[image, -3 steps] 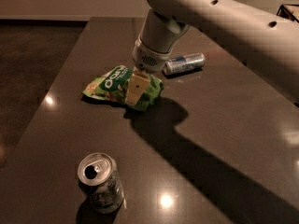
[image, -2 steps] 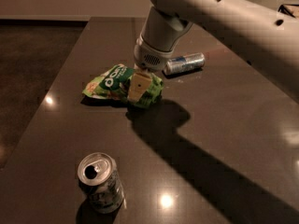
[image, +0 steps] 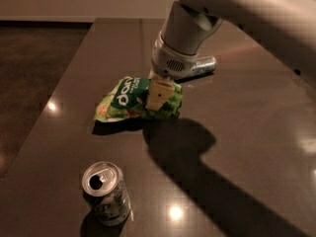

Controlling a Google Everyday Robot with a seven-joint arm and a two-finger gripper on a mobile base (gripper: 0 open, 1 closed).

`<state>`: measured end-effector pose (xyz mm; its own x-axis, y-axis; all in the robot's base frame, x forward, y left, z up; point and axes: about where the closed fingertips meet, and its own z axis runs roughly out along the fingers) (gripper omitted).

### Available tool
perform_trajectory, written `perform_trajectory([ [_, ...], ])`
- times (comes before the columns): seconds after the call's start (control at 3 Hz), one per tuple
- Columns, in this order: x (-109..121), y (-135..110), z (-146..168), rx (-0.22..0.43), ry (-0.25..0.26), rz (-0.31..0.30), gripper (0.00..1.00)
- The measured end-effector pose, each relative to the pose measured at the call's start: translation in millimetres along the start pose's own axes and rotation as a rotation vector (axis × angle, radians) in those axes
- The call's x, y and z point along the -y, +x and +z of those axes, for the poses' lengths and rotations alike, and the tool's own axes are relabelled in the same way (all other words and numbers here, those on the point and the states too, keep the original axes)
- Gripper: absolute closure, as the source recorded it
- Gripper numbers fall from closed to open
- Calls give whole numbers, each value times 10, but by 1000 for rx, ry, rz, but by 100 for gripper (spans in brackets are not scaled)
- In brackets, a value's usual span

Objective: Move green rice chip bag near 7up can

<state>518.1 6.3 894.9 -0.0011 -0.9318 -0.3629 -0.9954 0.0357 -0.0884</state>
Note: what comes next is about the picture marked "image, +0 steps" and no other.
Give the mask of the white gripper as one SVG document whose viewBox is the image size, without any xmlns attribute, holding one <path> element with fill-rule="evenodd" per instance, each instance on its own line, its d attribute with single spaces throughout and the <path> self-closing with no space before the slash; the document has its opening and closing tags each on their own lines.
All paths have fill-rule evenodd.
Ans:
<svg viewBox="0 0 316 237">
<path fill-rule="evenodd" d="M 162 77 L 179 80 L 187 77 L 198 60 L 198 56 L 181 54 L 165 44 L 159 34 L 154 42 L 151 55 L 152 70 Z M 146 109 L 159 111 L 174 93 L 173 82 L 169 79 L 152 78 L 148 88 Z"/>
</svg>

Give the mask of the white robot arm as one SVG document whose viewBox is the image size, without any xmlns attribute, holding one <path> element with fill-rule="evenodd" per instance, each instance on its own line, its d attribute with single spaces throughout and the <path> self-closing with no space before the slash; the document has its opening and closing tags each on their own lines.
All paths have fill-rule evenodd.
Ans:
<svg viewBox="0 0 316 237">
<path fill-rule="evenodd" d="M 199 47 L 223 21 L 315 84 L 316 0 L 176 0 L 152 50 L 148 110 L 162 108 L 174 80 L 203 73 Z"/>
</svg>

